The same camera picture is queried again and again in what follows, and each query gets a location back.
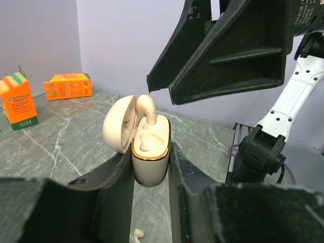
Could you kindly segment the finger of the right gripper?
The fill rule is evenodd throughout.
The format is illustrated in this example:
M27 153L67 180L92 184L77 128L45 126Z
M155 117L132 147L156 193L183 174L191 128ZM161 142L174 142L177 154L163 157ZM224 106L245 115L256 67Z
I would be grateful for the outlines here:
M147 76L150 92L165 89L190 59L213 25L210 1L185 1L179 22Z

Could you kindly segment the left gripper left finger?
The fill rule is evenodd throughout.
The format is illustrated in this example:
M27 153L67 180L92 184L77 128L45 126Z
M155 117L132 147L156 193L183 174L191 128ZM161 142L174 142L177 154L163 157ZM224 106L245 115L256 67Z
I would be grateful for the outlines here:
M128 242L133 190L130 151L66 185L1 178L1 242Z

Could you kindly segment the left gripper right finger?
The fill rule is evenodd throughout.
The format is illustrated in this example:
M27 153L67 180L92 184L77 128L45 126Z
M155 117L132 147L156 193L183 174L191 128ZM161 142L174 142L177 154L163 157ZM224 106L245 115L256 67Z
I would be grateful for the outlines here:
M323 242L319 190L219 183L175 143L168 178L173 242Z

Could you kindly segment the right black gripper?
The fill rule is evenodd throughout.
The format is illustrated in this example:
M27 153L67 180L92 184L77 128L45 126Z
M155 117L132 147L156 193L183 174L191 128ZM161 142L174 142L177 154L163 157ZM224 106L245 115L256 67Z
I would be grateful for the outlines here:
M180 105L284 83L301 1L231 1L169 85Z

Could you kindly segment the beige earbud charging case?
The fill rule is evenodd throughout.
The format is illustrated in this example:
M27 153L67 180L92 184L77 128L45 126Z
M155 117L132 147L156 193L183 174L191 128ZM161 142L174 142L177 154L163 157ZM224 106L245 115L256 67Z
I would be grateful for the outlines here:
M138 184L156 187L164 180L171 150L171 123L156 114L156 124L149 125L145 115L136 110L138 97L125 96L108 111L102 127L105 143L117 153L131 150L133 174Z

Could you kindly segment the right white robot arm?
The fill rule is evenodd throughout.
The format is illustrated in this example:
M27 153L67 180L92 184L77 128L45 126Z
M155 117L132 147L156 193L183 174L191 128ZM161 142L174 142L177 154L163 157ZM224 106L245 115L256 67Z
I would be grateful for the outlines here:
M174 105L284 86L238 146L226 182L262 182L285 171L282 150L297 114L323 81L323 1L185 1L147 76Z

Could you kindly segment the beige earbud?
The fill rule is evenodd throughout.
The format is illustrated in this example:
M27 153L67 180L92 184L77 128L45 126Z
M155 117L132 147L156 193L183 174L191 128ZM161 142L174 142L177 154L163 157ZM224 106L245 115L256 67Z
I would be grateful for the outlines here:
M140 243L140 239L144 237L144 231L141 229L135 229L133 238L135 243Z
M141 95L136 101L136 110L146 116L149 125L156 124L155 100L150 95Z

